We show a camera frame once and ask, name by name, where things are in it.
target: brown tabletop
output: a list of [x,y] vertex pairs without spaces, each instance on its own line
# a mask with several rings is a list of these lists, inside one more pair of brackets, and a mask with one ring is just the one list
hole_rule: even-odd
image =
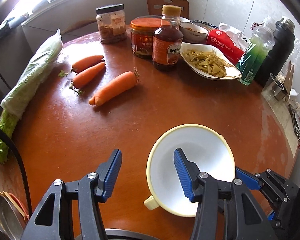
[[[106,71],[78,96],[68,89],[74,73],[67,78],[59,78],[58,73],[93,54],[105,55]],[[188,239],[194,218],[178,217],[160,207],[149,211],[143,205],[150,196],[146,163],[153,144],[170,128],[185,123],[202,124],[221,134],[236,165],[244,170],[255,173],[271,168],[286,177],[291,172],[294,160],[283,128],[255,82],[245,86],[236,80],[211,81],[194,73],[182,59],[176,70],[163,73],[150,60],[132,54],[130,38],[102,45],[98,33],[66,43],[57,61],[13,134],[26,168],[33,210],[55,179],[78,180],[119,148],[123,160],[117,183],[112,197],[100,204],[105,227],[160,239]],[[136,87],[99,108],[88,104],[97,88],[134,67],[141,80]],[[14,158],[0,165],[0,190],[26,203]],[[254,195],[268,211],[266,199],[259,192]],[[77,203],[73,210],[78,235]],[[222,233],[220,215],[217,239]]]

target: carrot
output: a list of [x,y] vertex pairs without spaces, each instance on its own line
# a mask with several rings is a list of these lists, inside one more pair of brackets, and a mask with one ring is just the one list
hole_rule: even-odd
[[80,72],[72,79],[72,85],[75,88],[83,88],[86,84],[88,84],[101,70],[105,68],[106,64],[104,62],[100,62],[97,65],[94,65],[86,70]]
[[122,92],[133,88],[138,82],[139,73],[136,69],[134,71],[125,72],[115,79],[111,80],[104,87],[99,89],[93,97],[89,100],[90,105],[101,106],[105,102],[121,94]]
[[100,63],[103,58],[104,58],[104,56],[102,56],[102,55],[93,55],[93,56],[89,56],[89,57],[80,59],[79,61],[72,64],[72,68],[68,73],[61,70],[61,72],[59,73],[59,76],[65,77],[66,75],[68,75],[71,72],[80,73],[83,70],[87,69],[88,67],[91,67],[91,66],[94,66],[94,65]]

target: chair back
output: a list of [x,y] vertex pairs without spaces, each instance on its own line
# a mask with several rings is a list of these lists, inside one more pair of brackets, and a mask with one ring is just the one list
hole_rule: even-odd
[[162,15],[164,4],[181,7],[181,17],[189,19],[189,2],[187,0],[147,0],[149,15]]

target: black lid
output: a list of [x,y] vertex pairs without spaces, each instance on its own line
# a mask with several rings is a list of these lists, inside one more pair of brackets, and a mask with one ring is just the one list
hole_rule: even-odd
[[96,13],[102,14],[102,13],[116,12],[123,9],[124,9],[123,3],[117,3],[117,4],[106,5],[103,7],[98,7],[96,8]]

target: white mug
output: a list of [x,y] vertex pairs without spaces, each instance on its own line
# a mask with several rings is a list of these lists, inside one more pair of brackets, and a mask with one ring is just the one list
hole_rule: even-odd
[[152,147],[146,168],[151,196],[144,205],[152,210],[159,206],[181,217],[195,217],[198,203],[185,197],[174,166],[173,153],[181,148],[187,159],[200,171],[215,179],[231,182],[235,164],[226,140],[214,130],[199,124],[183,124],[165,132]]

